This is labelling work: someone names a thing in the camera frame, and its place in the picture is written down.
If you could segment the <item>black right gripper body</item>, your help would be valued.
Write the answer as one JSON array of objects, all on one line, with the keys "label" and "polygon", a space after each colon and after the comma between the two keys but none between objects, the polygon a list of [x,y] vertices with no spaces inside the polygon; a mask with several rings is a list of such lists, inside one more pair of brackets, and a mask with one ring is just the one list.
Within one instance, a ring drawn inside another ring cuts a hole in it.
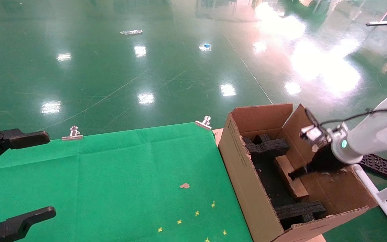
[{"label": "black right gripper body", "polygon": [[335,155],[332,152],[331,144],[332,143],[329,143],[321,147],[314,154],[312,161],[308,163],[306,166],[307,173],[313,173],[313,172],[333,173],[347,166],[347,164],[344,164],[343,162],[338,160],[338,158],[335,157]]}]

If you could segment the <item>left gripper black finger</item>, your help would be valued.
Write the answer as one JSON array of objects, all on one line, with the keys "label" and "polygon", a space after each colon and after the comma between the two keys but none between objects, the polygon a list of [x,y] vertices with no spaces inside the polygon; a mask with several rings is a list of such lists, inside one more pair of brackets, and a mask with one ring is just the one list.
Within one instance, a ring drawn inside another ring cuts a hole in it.
[{"label": "left gripper black finger", "polygon": [[52,219],[56,209],[52,206],[40,208],[14,216],[0,222],[0,242],[15,242],[26,237],[29,229],[37,223]]},{"label": "left gripper black finger", "polygon": [[46,131],[23,133],[20,129],[0,130],[0,156],[7,150],[19,150],[50,142]]}]

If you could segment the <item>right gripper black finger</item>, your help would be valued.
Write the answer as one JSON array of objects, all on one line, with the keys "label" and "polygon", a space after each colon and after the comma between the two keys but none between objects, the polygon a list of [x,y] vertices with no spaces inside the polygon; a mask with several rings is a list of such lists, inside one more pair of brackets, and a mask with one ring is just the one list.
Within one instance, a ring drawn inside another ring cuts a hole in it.
[{"label": "right gripper black finger", "polygon": [[303,177],[311,172],[310,167],[300,167],[293,172],[288,173],[290,179],[297,179]]}]

